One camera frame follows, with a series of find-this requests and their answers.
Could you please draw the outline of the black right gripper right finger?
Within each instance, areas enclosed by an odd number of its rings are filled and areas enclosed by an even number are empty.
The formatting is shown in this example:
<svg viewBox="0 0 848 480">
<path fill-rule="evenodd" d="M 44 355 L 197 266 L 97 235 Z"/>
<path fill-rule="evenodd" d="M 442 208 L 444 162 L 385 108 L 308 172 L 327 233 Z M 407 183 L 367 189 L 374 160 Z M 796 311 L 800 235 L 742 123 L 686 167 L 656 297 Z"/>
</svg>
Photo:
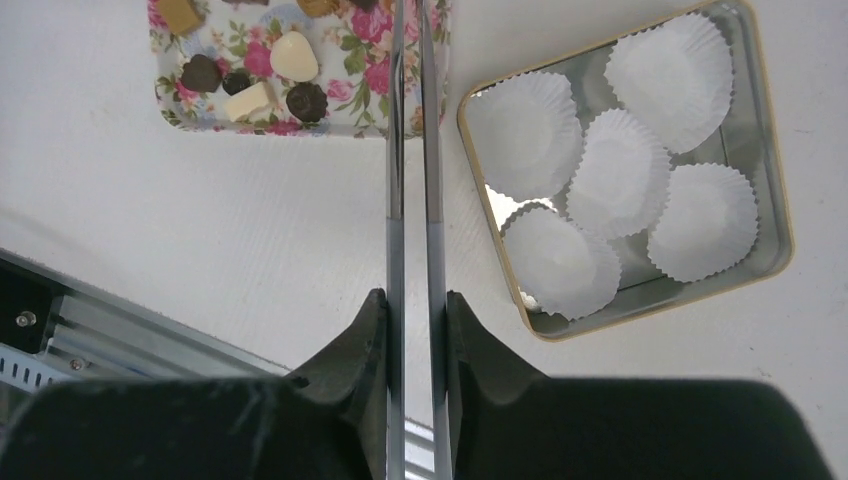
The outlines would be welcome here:
<svg viewBox="0 0 848 480">
<path fill-rule="evenodd" d="M 559 378 L 447 296 L 451 468 L 457 479 L 827 479 L 775 388 L 715 379 Z"/>
</svg>

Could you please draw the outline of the dark square chocolate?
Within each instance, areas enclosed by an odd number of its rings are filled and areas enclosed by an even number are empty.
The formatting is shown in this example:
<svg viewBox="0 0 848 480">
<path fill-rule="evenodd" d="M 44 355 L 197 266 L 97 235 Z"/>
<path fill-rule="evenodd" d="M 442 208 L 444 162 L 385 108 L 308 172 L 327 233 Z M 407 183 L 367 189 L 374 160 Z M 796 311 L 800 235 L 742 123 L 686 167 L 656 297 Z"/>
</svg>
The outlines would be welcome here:
<svg viewBox="0 0 848 480">
<path fill-rule="evenodd" d="M 376 8 L 379 1 L 378 0 L 350 0 L 350 3 L 352 3 L 356 8 L 358 8 L 359 10 L 361 10 L 365 13 L 371 13 Z"/>
</svg>

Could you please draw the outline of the caramel ridged round chocolate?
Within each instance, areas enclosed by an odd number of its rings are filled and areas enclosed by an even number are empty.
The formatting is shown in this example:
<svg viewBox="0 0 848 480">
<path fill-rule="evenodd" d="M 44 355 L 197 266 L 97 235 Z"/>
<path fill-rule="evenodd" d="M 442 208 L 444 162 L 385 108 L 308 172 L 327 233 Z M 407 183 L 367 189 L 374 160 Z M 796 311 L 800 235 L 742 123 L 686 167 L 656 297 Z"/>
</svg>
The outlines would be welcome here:
<svg viewBox="0 0 848 480">
<path fill-rule="evenodd" d="M 340 6 L 339 0 L 297 0 L 299 8 L 310 18 L 322 18 L 333 14 Z"/>
</svg>

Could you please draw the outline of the dark fluted round chocolate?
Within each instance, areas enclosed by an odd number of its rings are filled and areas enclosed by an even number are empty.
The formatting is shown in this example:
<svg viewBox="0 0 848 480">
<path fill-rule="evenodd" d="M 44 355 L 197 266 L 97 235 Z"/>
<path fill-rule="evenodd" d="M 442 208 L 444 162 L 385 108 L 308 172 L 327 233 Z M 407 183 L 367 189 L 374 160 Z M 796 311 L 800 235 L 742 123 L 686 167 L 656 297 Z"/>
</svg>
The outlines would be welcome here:
<svg viewBox="0 0 848 480">
<path fill-rule="evenodd" d="M 296 84 L 287 92 L 285 103 L 289 112 L 303 123 L 318 123 L 327 115 L 327 94 L 314 83 Z"/>
</svg>

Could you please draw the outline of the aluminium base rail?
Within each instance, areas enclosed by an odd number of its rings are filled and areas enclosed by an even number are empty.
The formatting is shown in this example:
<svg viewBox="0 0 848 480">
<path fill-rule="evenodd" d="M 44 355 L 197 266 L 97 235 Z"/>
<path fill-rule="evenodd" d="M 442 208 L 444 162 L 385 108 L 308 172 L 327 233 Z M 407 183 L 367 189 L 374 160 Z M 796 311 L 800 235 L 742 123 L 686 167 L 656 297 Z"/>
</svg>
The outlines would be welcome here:
<svg viewBox="0 0 848 480">
<path fill-rule="evenodd" d="M 20 257 L 1 257 L 1 383 L 23 393 L 14 417 L 58 383 L 284 376 L 286 368 Z M 432 432 L 405 428 L 405 479 L 431 479 Z"/>
</svg>

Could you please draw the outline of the white dome chocolate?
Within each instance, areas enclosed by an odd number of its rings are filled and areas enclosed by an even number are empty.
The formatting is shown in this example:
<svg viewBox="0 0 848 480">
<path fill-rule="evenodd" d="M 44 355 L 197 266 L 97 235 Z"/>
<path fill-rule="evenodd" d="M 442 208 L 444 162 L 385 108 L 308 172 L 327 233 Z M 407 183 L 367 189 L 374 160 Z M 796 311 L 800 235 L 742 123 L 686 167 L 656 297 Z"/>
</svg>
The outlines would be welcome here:
<svg viewBox="0 0 848 480">
<path fill-rule="evenodd" d="M 297 31 L 289 31 L 274 42 L 270 65 L 274 73 L 295 82 L 310 82 L 319 74 L 311 44 Z"/>
</svg>

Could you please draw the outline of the caramel square chocolate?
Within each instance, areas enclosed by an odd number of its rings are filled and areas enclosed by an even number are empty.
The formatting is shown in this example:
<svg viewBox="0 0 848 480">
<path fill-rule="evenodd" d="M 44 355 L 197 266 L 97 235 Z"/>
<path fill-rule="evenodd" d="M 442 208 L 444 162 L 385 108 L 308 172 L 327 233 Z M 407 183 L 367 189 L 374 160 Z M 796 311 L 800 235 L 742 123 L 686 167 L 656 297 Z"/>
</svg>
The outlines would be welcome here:
<svg viewBox="0 0 848 480">
<path fill-rule="evenodd" d="M 203 19 L 189 0 L 158 0 L 154 7 L 168 30 L 178 36 L 186 35 L 203 24 Z"/>
</svg>

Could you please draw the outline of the white rectangular chocolate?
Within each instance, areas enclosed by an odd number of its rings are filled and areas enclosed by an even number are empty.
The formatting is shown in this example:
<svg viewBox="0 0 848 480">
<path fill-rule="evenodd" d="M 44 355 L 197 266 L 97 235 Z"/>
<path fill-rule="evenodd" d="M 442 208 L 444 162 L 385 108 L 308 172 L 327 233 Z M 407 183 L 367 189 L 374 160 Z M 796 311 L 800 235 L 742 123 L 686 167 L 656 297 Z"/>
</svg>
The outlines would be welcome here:
<svg viewBox="0 0 848 480">
<path fill-rule="evenodd" d="M 259 81 L 231 96 L 224 103 L 224 111 L 230 121 L 240 122 L 276 103 L 274 88 L 265 81 Z"/>
</svg>

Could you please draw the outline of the dark hexagon chocolate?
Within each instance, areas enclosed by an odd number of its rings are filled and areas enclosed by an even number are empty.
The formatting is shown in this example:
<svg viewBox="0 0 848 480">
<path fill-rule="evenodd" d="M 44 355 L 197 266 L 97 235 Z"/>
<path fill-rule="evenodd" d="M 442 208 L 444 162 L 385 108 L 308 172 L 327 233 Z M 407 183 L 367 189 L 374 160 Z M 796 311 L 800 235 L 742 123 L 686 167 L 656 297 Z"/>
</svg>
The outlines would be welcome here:
<svg viewBox="0 0 848 480">
<path fill-rule="evenodd" d="M 184 64 L 180 82 L 189 91 L 213 93 L 222 83 L 222 73 L 216 61 L 196 54 Z"/>
</svg>

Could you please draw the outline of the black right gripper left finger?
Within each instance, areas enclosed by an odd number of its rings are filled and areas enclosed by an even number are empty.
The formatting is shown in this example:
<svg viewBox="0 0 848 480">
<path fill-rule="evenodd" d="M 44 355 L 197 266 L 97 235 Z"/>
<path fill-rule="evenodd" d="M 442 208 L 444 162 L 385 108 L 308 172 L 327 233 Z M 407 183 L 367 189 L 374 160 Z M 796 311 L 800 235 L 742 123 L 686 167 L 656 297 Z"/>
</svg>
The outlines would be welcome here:
<svg viewBox="0 0 848 480">
<path fill-rule="evenodd" d="M 385 292 L 284 376 L 58 383 L 17 414 L 5 479 L 382 479 Z"/>
</svg>

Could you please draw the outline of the floral rectangular tray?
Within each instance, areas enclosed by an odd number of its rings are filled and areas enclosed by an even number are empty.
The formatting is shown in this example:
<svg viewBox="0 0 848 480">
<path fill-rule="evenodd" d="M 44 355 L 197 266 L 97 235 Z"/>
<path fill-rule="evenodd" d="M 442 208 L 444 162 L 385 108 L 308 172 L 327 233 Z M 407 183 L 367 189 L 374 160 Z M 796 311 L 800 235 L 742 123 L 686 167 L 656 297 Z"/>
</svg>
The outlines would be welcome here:
<svg viewBox="0 0 848 480">
<path fill-rule="evenodd" d="M 379 137 L 388 131 L 394 21 L 403 21 L 404 133 L 423 131 L 419 12 L 445 83 L 448 1 L 151 1 L 155 96 L 183 130 Z"/>
</svg>

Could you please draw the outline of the white paper cup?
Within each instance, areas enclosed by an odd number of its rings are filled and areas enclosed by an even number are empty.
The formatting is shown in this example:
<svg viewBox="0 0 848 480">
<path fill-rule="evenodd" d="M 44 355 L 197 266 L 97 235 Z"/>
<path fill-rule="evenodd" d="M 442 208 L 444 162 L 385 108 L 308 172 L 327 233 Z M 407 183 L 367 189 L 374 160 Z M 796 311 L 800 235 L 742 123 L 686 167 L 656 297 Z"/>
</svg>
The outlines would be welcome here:
<svg viewBox="0 0 848 480">
<path fill-rule="evenodd" d="M 520 290 L 547 314 L 578 320 L 617 294 L 622 265 L 614 248 L 551 209 L 517 214 L 502 242 Z"/>
<path fill-rule="evenodd" d="M 570 220 L 605 239 L 646 230 L 668 199 L 671 155 L 625 109 L 608 109 L 589 124 L 584 152 L 566 197 Z"/>
<path fill-rule="evenodd" d="M 721 164 L 682 165 L 671 172 L 647 255 L 667 277 L 697 282 L 740 263 L 758 234 L 757 200 L 745 175 Z"/>
<path fill-rule="evenodd" d="M 696 149 L 721 126 L 734 94 L 730 45 L 698 12 L 620 38 L 604 76 L 620 103 L 675 154 Z"/>
<path fill-rule="evenodd" d="M 559 193 L 577 168 L 583 129 L 571 82 L 516 75 L 473 94 L 465 120 L 485 183 L 516 202 Z"/>
</svg>

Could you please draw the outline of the gold square tin box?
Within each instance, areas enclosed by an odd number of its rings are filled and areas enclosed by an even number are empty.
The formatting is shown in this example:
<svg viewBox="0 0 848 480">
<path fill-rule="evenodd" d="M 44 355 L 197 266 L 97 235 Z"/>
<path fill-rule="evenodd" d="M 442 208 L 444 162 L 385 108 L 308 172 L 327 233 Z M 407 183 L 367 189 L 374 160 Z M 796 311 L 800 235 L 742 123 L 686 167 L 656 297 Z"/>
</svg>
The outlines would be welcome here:
<svg viewBox="0 0 848 480">
<path fill-rule="evenodd" d="M 469 91 L 510 294 L 555 342 L 772 277 L 793 238 L 758 25 L 704 1 Z"/>
</svg>

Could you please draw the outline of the small dark round chocolate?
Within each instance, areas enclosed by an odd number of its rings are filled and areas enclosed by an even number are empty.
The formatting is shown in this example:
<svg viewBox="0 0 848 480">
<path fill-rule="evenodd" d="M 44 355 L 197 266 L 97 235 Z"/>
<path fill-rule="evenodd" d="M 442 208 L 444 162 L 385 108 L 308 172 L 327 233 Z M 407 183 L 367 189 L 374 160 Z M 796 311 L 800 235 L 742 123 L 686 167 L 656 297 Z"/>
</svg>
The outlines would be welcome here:
<svg viewBox="0 0 848 480">
<path fill-rule="evenodd" d="M 243 70 L 233 70 L 222 78 L 221 86 L 229 96 L 235 96 L 253 85 L 251 76 Z"/>
</svg>

